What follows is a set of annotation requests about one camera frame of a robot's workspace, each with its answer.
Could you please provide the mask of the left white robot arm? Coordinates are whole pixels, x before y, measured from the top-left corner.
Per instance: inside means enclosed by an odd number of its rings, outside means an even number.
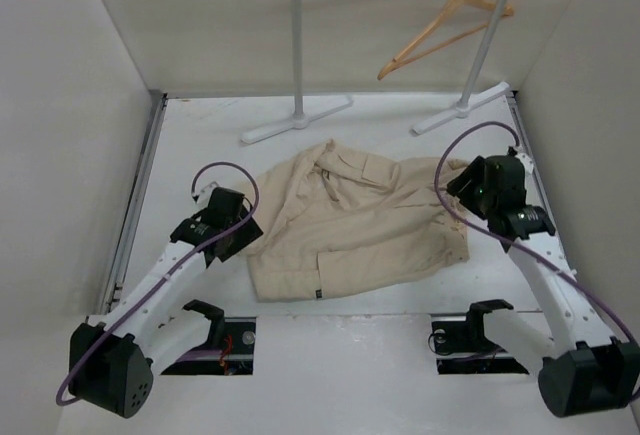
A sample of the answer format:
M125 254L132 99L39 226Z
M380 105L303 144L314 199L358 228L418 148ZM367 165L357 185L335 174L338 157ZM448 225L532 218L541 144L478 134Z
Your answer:
M189 352L228 347L223 309L188 292L212 263L261 237L254 211L244 194L213 188L206 205L171 233L136 288L98 322L73 332L57 404L85 401L128 419L146 402L155 378Z

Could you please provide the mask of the beige trousers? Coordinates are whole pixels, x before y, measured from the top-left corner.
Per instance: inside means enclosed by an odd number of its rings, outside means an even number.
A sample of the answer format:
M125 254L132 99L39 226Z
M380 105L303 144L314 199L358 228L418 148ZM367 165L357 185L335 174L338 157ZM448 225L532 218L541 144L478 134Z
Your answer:
M258 300L347 297L466 262L467 228L440 202L466 166L328 140L261 174L263 234L243 252Z

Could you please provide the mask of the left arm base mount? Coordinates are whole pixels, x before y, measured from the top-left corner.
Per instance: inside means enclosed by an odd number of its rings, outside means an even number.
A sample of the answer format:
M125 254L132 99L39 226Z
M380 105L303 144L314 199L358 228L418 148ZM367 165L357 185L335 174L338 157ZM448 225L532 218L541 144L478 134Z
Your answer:
M182 355L162 372L165 376L245 376L254 370L256 318L226 318L212 341Z

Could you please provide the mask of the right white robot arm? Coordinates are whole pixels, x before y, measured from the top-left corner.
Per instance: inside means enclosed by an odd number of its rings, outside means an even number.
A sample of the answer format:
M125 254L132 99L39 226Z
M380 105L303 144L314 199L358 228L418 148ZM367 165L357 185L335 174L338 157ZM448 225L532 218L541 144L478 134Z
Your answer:
M446 185L448 195L487 222L527 281L550 332L529 325L504 300L473 304L464 339L483 351L496 345L537 380L547 409L557 417L621 409L639 380L639 346L621 341L581 291L562 253L547 212L526 202L532 161L510 150L476 157Z

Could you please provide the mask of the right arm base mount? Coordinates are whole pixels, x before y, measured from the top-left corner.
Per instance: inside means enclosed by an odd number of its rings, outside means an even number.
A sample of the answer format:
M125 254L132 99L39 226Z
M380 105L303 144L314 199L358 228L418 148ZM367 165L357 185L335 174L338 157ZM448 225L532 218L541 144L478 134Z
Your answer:
M464 316L431 319L428 346L439 375L528 375L504 349L472 332Z

